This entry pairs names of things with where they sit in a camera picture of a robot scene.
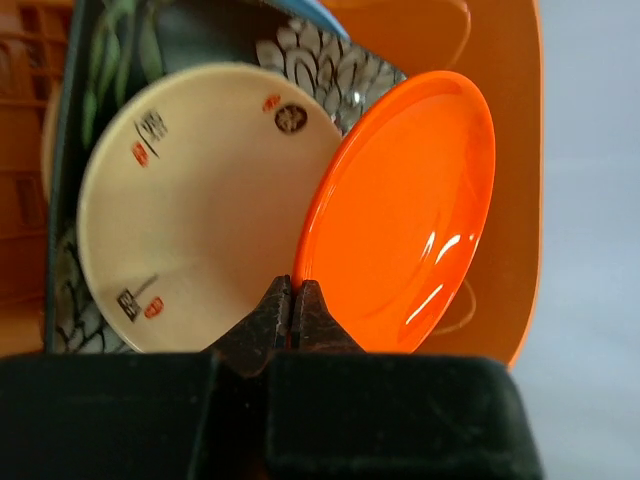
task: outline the glossy orange surface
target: glossy orange surface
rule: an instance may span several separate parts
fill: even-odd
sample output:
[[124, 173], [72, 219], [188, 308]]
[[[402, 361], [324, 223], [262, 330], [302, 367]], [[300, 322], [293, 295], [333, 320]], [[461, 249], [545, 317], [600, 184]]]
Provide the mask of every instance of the glossy orange surface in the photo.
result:
[[469, 268], [494, 169], [491, 115], [470, 80], [405, 81], [337, 151], [306, 219], [294, 287], [318, 280], [365, 350], [413, 352]]

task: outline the green leaf pattern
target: green leaf pattern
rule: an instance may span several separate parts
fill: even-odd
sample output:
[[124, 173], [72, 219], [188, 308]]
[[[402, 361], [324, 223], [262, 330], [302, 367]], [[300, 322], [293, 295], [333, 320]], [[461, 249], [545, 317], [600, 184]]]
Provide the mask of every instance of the green leaf pattern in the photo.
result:
[[[89, 53], [89, 72], [84, 96], [82, 118], [82, 143], [89, 148], [93, 140], [96, 115], [113, 83], [115, 103], [122, 107], [126, 101], [126, 86], [134, 59], [133, 45], [136, 38], [135, 14], [138, 5], [145, 9], [140, 31], [138, 60], [147, 83], [162, 77], [162, 56], [155, 33], [155, 17], [158, 7], [174, 0], [102, 0], [105, 6], [96, 22]], [[118, 39], [117, 27], [124, 22], [123, 45]]]

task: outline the blue plastic object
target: blue plastic object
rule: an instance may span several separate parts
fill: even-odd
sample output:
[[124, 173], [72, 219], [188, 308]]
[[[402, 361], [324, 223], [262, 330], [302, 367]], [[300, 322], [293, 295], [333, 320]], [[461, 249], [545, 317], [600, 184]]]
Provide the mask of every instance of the blue plastic object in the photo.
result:
[[349, 38], [347, 31], [340, 25], [340, 22], [317, 0], [268, 0], [276, 7], [281, 7], [289, 12], [306, 17], [320, 28], [337, 33]]

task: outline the orange basket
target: orange basket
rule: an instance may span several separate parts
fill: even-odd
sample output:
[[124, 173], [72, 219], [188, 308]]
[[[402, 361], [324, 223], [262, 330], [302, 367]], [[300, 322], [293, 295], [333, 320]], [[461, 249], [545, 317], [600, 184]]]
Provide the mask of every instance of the orange basket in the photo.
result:
[[0, 2], [0, 356], [42, 349], [47, 206], [40, 144], [71, 0]]

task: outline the orange plate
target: orange plate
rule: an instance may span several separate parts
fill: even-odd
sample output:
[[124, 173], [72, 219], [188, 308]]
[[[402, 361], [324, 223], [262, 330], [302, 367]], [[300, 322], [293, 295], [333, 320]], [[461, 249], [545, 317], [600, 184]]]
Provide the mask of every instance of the orange plate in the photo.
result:
[[318, 280], [365, 350], [413, 352], [469, 268], [494, 169], [491, 114], [469, 79], [405, 81], [338, 149], [307, 215], [294, 287]]

